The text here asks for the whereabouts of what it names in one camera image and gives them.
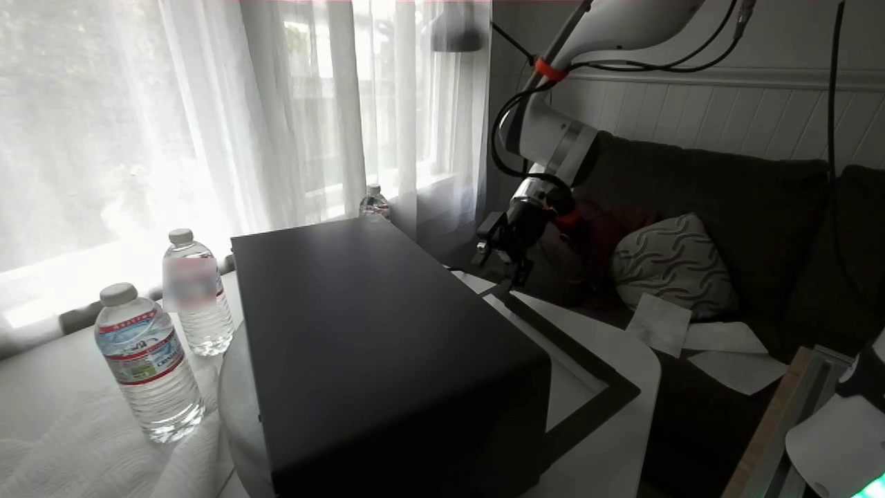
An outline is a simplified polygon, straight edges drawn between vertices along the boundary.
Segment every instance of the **plastic water bottle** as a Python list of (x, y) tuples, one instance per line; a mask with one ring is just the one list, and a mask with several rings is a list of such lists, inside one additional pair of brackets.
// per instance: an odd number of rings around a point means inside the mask
[(111, 286), (93, 340), (150, 441), (175, 442), (198, 426), (198, 387), (164, 308), (126, 282)]
[(168, 240), (164, 275), (187, 347), (198, 357), (219, 357), (231, 340), (219, 264), (191, 229), (171, 229)]
[(382, 185), (367, 185), (367, 196), (360, 199), (360, 214), (361, 217), (393, 217), (393, 204), (388, 203), (388, 196), (382, 193)]

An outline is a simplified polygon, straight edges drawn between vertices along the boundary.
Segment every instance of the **cable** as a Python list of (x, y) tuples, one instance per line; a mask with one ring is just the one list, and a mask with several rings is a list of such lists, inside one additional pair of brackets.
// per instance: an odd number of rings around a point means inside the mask
[(509, 37), (500, 26), (496, 26), (493, 22), (493, 31), (500, 37), (500, 40), (505, 40), (514, 49), (519, 49), (522, 56), (525, 56), (525, 61), (527, 61), (527, 67), (533, 63), (533, 52), (527, 52), (514, 37)]

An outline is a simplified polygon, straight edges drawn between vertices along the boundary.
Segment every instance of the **sheer curtain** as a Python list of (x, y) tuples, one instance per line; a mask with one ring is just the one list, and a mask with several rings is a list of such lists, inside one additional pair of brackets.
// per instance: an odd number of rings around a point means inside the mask
[(466, 238), (490, 59), (429, 52), (436, 9), (0, 0), (0, 350), (107, 282), (157, 286), (175, 228), (227, 254), (375, 184), (429, 250)]

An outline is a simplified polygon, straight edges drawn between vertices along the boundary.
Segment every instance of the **gray couch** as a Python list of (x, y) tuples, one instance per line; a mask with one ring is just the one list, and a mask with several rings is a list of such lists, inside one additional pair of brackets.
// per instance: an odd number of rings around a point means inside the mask
[[(717, 319), (746, 321), (783, 363), (801, 344), (854, 354), (881, 330), (885, 173), (850, 166), (830, 189), (822, 161), (760, 161), (601, 137), (576, 196), (606, 210), (696, 214), (742, 298), (739, 314)], [(610, 289), (584, 280), (581, 254), (554, 229), (530, 254), (527, 293), (616, 326), (631, 321)], [(657, 357), (663, 380), (643, 478), (673, 495), (718, 495), (773, 387), (739, 395), (685, 359)]]

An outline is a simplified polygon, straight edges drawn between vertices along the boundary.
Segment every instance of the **black cable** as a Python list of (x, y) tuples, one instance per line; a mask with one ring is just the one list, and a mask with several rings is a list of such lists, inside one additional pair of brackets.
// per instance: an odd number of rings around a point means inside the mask
[(830, 185), (834, 184), (834, 80), (837, 80), (837, 47), (845, 2), (834, 9), (832, 40), (830, 40), (830, 80), (826, 80), (826, 164)]
[(840, 247), (840, 229), (837, 229), (837, 166), (834, 166), (834, 83), (837, 83), (837, 52), (840, 52), (840, 26), (843, 26), (843, 11), (845, 11), (845, 0), (837, 2), (834, 9), (834, 22), (832, 22), (832, 40), (830, 40), (830, 77), (826, 77), (826, 179), (830, 179), (830, 224), (832, 224), (832, 251), (837, 261), (837, 272), (845, 280), (845, 286), (852, 289), (854, 298), (880, 321), (876, 326), (881, 330), (885, 321), (885, 310), (881, 301), (876, 308), (876, 298), (868, 298), (859, 286), (854, 282), (850, 267), (845, 267), (845, 254)]
[(527, 67), (533, 63), (533, 52), (527, 52), (514, 37), (509, 37), (500, 26), (496, 26), (493, 22), (493, 31), (500, 37), (500, 40), (505, 40), (514, 49), (519, 49), (522, 56), (525, 56), (525, 61), (527, 61)]

